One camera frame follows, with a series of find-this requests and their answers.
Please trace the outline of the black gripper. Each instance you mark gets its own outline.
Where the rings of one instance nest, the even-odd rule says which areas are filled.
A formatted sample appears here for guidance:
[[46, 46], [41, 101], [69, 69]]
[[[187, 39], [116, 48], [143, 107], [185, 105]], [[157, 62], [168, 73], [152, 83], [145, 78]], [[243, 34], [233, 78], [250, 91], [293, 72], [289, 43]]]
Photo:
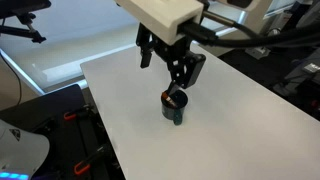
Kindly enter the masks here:
[[179, 88], [187, 89], [193, 86], [206, 61], [205, 55], [190, 51], [190, 44], [191, 41], [183, 37], [173, 45], [168, 45], [142, 23], [139, 24], [136, 45], [142, 56], [140, 67], [146, 68], [150, 65], [152, 52], [166, 62], [172, 79], [168, 87], [169, 95]]

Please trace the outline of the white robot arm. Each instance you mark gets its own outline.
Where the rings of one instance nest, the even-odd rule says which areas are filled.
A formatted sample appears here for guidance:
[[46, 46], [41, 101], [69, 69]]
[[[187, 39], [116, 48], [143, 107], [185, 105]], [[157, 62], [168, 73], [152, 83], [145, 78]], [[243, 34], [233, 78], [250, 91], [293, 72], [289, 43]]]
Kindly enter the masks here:
[[[136, 44], [140, 48], [142, 68], [150, 65], [157, 54], [166, 64], [171, 75], [168, 92], [186, 89], [195, 84], [206, 61], [203, 54], [194, 53], [191, 43], [224, 48], [252, 48], [261, 45], [296, 47], [315, 45], [319, 42], [317, 23], [311, 23], [283, 34], [263, 37], [252, 29], [230, 18], [209, 10], [210, 0], [142, 0], [138, 3], [139, 29]], [[247, 35], [245, 39], [221, 39], [203, 26], [208, 18]]]

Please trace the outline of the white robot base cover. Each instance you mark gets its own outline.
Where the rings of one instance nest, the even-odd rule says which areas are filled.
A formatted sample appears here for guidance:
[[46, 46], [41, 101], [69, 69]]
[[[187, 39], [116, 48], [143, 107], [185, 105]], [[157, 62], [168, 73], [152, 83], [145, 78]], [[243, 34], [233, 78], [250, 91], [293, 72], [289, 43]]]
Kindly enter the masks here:
[[0, 180], [31, 180], [49, 154], [44, 135], [0, 120]]

